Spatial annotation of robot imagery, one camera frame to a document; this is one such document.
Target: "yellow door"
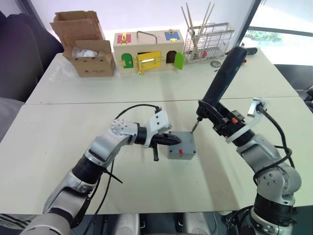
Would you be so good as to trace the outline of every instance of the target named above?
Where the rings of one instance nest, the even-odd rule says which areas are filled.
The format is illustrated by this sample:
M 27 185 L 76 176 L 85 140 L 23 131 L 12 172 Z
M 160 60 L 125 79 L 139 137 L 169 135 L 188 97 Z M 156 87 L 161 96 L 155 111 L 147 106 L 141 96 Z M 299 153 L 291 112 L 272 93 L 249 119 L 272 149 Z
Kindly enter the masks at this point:
M 161 66 L 161 51 L 153 51 L 138 55 L 138 71 L 150 70 Z

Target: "metal handle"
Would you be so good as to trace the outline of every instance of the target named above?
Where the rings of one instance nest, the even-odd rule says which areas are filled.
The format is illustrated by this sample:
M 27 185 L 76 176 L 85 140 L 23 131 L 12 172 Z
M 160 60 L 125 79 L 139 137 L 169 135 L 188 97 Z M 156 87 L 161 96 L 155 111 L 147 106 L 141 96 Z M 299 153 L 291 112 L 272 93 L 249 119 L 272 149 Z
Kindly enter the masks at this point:
M 137 31 L 137 38 L 138 38 L 138 34 L 139 34 L 139 33 L 143 33 L 143 34 L 147 34 L 147 35 L 150 35 L 150 36 L 155 37 L 155 39 L 156 39 L 156 44 L 157 44 L 157 36 L 156 36 L 155 34 L 143 32 L 143 31 Z

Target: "white table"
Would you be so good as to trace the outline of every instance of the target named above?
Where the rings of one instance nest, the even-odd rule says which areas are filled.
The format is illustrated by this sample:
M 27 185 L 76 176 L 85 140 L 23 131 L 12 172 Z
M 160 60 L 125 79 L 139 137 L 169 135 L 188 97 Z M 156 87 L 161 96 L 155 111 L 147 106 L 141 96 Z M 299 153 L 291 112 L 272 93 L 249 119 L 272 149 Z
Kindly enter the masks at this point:
M 57 54 L 27 104 L 114 103 L 197 100 L 216 75 L 209 63 L 185 65 L 183 70 L 79 77 L 74 66 Z M 298 96 L 259 49 L 247 56 L 224 98 Z
M 313 115 L 298 97 L 272 98 L 270 114 L 285 131 L 287 144 L 302 177 L 296 206 L 313 204 Z M 230 110 L 246 115 L 251 99 L 225 99 Z M 168 112 L 172 130 L 190 131 L 196 120 L 196 101 L 154 102 Z M 24 105 L 0 143 L 0 213 L 38 214 L 51 191 L 80 159 L 88 145 L 110 126 L 123 104 Z M 142 125 L 153 115 L 141 107 L 124 115 Z M 281 144 L 275 127 L 263 119 L 255 128 L 273 144 Z M 237 210 L 254 202 L 252 170 L 212 130 L 208 120 L 195 131 L 197 154 L 191 161 L 169 160 L 167 147 L 159 147 L 159 162 L 151 149 L 125 146 L 115 158 L 113 180 L 99 213 L 197 212 Z M 88 213 L 98 206 L 108 177 Z

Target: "wire rack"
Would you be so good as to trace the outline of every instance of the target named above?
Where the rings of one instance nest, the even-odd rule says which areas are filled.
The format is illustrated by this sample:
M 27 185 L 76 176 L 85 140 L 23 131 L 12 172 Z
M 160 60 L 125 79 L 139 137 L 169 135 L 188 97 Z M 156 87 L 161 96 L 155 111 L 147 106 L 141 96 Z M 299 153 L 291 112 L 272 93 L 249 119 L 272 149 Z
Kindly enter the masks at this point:
M 229 29 L 229 23 L 210 23 L 194 27 L 194 32 L 189 30 L 186 36 L 184 47 L 186 60 L 196 62 L 223 57 L 233 33 L 234 30 Z

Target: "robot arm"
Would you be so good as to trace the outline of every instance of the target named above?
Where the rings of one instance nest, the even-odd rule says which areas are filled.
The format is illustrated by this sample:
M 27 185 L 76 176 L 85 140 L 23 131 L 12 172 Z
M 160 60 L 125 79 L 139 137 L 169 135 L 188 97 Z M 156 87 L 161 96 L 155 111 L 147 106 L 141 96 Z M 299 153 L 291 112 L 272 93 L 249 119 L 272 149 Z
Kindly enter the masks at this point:
M 293 193 L 301 186 L 300 175 L 286 163 L 272 165 L 281 159 L 276 147 L 262 135 L 254 134 L 238 111 L 230 112 L 219 102 L 246 53 L 242 47 L 235 47 L 228 53 L 204 98 L 199 101 L 198 121 L 193 131 L 203 118 L 212 121 L 213 129 L 226 137 L 226 142 L 237 146 L 237 152 L 257 174 L 257 196 L 250 213 L 253 231 L 249 231 L 250 234 L 291 235 Z M 261 115 L 258 108 L 263 106 L 261 100 L 254 100 L 248 115 Z
M 89 194 L 124 145 L 141 144 L 144 148 L 157 144 L 173 145 L 181 140 L 171 134 L 165 111 L 157 112 L 145 127 L 116 119 L 109 130 L 95 138 L 76 166 L 71 169 L 45 203 L 44 214 L 37 216 L 22 235 L 69 235 L 83 219 L 90 204 Z

